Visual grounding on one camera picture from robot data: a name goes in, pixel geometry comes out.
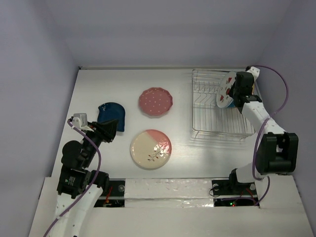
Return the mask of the light blue dotted plate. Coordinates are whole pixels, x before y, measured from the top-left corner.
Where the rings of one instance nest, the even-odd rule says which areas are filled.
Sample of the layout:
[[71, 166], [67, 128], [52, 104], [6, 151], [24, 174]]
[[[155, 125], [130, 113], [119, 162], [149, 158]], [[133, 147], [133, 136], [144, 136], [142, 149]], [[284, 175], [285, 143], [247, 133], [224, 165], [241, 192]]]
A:
[[235, 107], [234, 100], [231, 99], [227, 104], [227, 108], [234, 108], [234, 107]]

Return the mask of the dark blue ribbed plate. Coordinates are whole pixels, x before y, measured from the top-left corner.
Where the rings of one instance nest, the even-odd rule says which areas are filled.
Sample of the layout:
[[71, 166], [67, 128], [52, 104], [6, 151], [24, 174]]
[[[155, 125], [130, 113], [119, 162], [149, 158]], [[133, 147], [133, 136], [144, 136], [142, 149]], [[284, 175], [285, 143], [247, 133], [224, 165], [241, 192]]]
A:
[[125, 109], [121, 104], [114, 102], [104, 103], [98, 107], [98, 111], [98, 123], [103, 123], [109, 120], [117, 119], [117, 131], [125, 131]]

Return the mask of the white watermelon pattern plate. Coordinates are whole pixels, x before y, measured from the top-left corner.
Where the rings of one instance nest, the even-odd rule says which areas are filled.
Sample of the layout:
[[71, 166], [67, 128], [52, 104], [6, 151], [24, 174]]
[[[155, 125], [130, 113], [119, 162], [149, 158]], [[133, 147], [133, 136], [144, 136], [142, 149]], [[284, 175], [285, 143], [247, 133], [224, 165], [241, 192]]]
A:
[[236, 75], [237, 73], [234, 71], [227, 73], [219, 84], [216, 94], [216, 104], [220, 109], [229, 107], [233, 102], [233, 98], [229, 95], [229, 93], [235, 82]]

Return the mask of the pink and cream plate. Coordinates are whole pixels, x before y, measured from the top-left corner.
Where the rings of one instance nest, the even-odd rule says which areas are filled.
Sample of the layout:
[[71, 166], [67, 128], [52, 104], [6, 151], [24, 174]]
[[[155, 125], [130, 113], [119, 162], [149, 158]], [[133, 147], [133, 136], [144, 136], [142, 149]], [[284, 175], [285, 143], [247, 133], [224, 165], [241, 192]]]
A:
[[172, 143], [169, 137], [155, 129], [137, 134], [131, 141], [130, 154], [134, 163], [145, 170], [156, 170], [169, 161]]

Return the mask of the pink white-dotted plate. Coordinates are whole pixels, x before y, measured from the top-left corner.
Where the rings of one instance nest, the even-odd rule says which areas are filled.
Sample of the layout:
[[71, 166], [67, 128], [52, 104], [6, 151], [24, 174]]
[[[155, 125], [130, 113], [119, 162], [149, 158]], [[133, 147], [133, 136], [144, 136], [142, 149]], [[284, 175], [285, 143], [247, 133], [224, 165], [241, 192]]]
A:
[[173, 97], [168, 90], [151, 87], [142, 92], [138, 99], [140, 110], [151, 117], [160, 117], [168, 113], [173, 106]]

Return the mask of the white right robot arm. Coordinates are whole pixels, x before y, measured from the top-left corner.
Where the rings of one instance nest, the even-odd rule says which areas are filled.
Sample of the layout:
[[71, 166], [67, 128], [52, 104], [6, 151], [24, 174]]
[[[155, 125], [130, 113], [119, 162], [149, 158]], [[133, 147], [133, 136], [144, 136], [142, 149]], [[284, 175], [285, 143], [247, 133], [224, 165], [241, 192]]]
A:
[[259, 69], [247, 67], [237, 72], [229, 92], [235, 107], [251, 123], [257, 133], [252, 162], [231, 171], [228, 190], [238, 194], [245, 184], [260, 181], [270, 174], [287, 174], [296, 168], [299, 138], [286, 132], [269, 114], [263, 101], [253, 94], [252, 87], [259, 76]]

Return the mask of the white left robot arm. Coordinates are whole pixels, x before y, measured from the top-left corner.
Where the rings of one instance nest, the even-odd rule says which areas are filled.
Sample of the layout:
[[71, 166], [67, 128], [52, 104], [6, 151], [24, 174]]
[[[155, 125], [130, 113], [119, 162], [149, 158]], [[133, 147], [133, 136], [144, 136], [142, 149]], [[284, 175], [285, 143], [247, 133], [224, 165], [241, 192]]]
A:
[[81, 236], [97, 199], [107, 194], [110, 186], [108, 173], [100, 170], [99, 147], [114, 140], [118, 119], [82, 122], [75, 115], [67, 123], [83, 139], [63, 146], [54, 221], [45, 232], [46, 237]]

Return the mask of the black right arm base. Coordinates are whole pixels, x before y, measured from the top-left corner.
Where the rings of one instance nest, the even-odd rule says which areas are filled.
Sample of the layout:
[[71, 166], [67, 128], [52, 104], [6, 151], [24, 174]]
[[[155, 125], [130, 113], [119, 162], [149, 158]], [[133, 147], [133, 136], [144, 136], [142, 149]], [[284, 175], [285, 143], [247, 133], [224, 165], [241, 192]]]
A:
[[258, 196], [254, 182], [237, 181], [236, 169], [228, 179], [212, 180], [209, 195], [213, 197], [215, 207], [258, 206]]

